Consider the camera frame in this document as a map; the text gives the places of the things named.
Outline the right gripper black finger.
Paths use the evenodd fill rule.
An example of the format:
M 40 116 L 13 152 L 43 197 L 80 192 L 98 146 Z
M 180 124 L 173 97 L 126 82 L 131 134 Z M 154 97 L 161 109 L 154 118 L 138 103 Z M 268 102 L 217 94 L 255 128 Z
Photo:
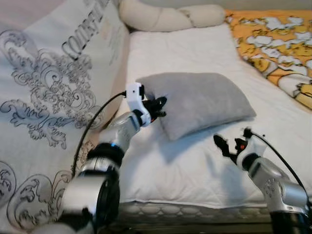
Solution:
M 214 136 L 214 144 L 224 157 L 231 157 L 227 141 L 222 136 Z

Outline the grey pillow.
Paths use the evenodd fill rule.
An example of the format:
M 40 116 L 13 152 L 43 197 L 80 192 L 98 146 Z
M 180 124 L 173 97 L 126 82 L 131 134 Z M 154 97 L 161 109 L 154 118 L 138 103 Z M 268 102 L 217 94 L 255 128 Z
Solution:
M 189 134 L 256 116 L 247 96 L 225 75 L 216 72 L 162 72 L 138 78 L 147 95 L 166 98 L 159 120 L 167 138 Z

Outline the yellow cartoon egg blanket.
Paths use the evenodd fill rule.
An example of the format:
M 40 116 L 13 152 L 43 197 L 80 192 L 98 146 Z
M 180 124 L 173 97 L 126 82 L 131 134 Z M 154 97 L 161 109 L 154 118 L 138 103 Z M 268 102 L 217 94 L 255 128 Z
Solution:
M 241 58 L 312 109 L 312 10 L 228 10 L 225 20 Z

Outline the white quilted mattress pad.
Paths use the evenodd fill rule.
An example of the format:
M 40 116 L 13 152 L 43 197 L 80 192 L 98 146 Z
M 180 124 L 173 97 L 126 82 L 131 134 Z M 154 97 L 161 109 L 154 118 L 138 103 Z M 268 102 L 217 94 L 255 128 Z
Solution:
M 241 60 L 228 25 L 171 33 L 130 35 L 128 78 L 162 72 L 216 72 L 247 96 L 256 118 L 207 129 L 171 141 L 160 120 L 132 138 L 121 167 L 121 201 L 174 203 L 210 209 L 263 207 L 264 198 L 247 173 L 214 144 L 230 145 L 250 127 L 272 145 L 265 158 L 285 170 L 279 152 L 312 194 L 312 113 Z

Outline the grey quilted mattress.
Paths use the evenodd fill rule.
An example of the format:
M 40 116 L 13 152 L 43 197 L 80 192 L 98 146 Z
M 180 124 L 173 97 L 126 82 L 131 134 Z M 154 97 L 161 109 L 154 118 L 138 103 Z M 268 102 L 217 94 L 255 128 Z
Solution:
M 115 224 L 271 223 L 267 207 L 210 209 L 196 205 L 131 201 L 121 203 Z

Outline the white ornament-print headboard cushion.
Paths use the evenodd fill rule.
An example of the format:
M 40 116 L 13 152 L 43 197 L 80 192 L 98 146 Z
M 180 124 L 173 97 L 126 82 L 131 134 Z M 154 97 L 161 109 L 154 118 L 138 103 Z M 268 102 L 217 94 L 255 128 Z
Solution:
M 0 234 L 60 215 L 77 149 L 125 91 L 119 0 L 0 0 Z

